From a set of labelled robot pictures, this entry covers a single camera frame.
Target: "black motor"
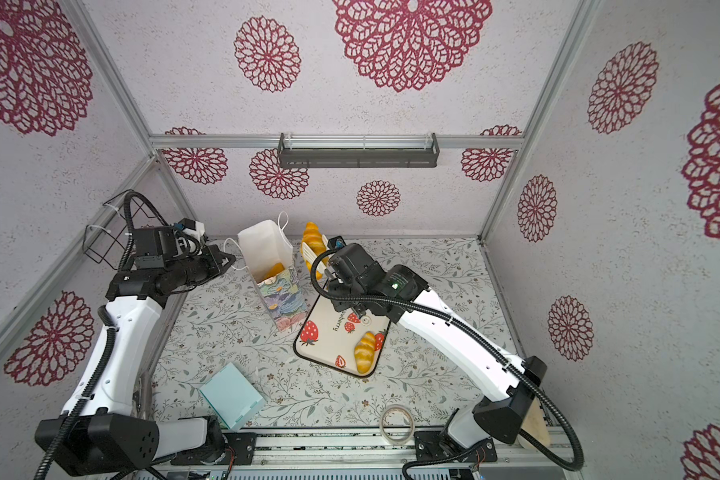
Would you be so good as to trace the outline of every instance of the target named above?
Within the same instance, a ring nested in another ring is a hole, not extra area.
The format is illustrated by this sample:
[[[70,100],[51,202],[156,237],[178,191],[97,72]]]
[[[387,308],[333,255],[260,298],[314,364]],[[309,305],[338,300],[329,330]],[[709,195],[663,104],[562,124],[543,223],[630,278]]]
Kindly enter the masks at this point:
[[[386,296],[413,301],[429,284],[404,265],[395,265],[384,272],[382,266],[357,244],[349,244],[331,256],[328,264],[336,277],[328,282],[328,292],[342,296]],[[352,308],[359,316],[370,310],[376,316],[386,316],[393,322],[400,320],[406,310],[402,306],[380,302],[351,302],[332,300],[333,308],[342,312]]]

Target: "wall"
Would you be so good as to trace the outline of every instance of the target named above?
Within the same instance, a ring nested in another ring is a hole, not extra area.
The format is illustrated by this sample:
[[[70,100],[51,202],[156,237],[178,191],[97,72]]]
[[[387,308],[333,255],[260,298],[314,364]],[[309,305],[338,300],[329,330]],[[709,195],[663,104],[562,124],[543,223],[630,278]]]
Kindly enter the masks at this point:
[[[576,5],[377,3],[86,5],[158,134],[519,134]],[[345,235],[474,235],[510,157],[446,150],[435,170],[294,173],[272,150],[167,156],[213,235],[280,210],[290,234],[314,220]]]
[[[587,478],[720,478],[720,2],[604,3],[488,248]]]
[[[162,181],[148,174],[136,187],[166,221],[178,221],[181,215]],[[134,224],[156,225],[134,206]],[[108,228],[125,244],[125,221],[116,216]],[[59,415],[85,370],[88,357],[100,332],[96,309],[106,302],[104,294],[114,274],[104,256],[117,266],[123,249],[105,235],[99,237],[78,271],[63,285],[48,312],[16,345],[16,350],[0,371],[0,477],[30,478],[42,459],[43,451],[34,443],[38,422]],[[66,478],[56,464],[48,478]]]
[[[142,158],[58,6],[0,3],[0,323]]]

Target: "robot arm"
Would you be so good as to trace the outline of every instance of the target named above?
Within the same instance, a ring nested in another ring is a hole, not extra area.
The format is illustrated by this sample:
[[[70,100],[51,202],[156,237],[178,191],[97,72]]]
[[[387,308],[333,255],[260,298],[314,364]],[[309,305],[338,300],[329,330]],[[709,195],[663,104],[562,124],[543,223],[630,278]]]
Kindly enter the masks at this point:
[[[487,436],[514,443],[534,394],[508,369],[515,368],[538,386],[546,365],[536,357],[523,360],[485,338],[406,266],[395,265],[385,272],[357,244],[329,252],[333,255],[328,264],[336,277],[328,282],[327,291],[315,278],[312,284],[333,302],[336,311],[352,308],[361,315],[370,310],[416,332],[464,370],[482,391],[484,397],[477,404],[451,417],[445,428],[450,443],[466,448]],[[411,308],[412,303],[423,308]],[[507,364],[499,363],[497,356]]]
[[[105,326],[61,415],[43,420],[35,432],[36,443],[46,451],[36,478],[47,474],[52,461],[79,476],[148,468],[178,452],[192,451],[199,460],[223,456],[218,418],[152,422],[132,416],[132,405],[150,334],[169,295],[177,287],[193,288],[224,274],[235,257],[206,245],[200,222],[166,225],[141,194],[126,193],[126,205],[132,197],[141,198],[163,226],[136,229],[130,208],[124,208],[132,241],[110,282],[109,302],[99,311]]]

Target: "floral tablecloth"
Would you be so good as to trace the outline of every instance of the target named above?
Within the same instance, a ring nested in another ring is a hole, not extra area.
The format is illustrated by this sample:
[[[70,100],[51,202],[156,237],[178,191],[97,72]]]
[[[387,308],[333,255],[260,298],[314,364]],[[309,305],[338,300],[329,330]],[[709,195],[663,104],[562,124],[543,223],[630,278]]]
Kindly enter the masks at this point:
[[[486,336],[514,352],[476,239],[357,240],[385,269],[404,264]],[[297,254],[299,285],[316,293]],[[480,391],[440,351],[392,326],[375,373],[356,379],[293,353],[300,326],[278,332],[250,276],[230,270],[187,297],[153,378],[157,421],[212,409],[197,389],[232,362],[264,396],[249,426],[377,425],[388,405],[406,406],[418,425],[442,425]]]

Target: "teal box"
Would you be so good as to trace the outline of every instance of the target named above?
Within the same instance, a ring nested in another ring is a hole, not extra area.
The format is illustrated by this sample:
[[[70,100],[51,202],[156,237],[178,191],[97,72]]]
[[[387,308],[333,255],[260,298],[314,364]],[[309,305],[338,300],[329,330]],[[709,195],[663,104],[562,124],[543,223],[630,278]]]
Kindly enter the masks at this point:
[[[264,407],[264,398],[231,363],[200,388],[211,408],[233,432]]]

